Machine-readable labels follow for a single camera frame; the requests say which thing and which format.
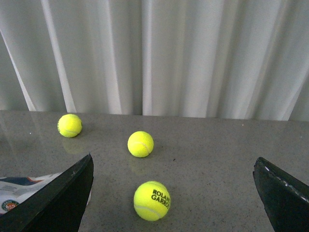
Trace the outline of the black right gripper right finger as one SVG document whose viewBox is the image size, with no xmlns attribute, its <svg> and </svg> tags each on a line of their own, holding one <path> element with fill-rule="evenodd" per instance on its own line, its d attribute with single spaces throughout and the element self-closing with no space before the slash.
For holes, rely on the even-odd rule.
<svg viewBox="0 0 309 232">
<path fill-rule="evenodd" d="M 265 212 L 276 232 L 309 230 L 309 187 L 263 157 L 253 179 Z"/>
</svg>

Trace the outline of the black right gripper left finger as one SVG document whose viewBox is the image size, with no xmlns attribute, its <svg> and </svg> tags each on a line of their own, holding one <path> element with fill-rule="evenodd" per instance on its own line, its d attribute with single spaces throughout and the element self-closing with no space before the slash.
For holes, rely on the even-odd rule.
<svg viewBox="0 0 309 232">
<path fill-rule="evenodd" d="M 77 232 L 90 196 L 90 154 L 0 218 L 2 232 Z"/>
</svg>

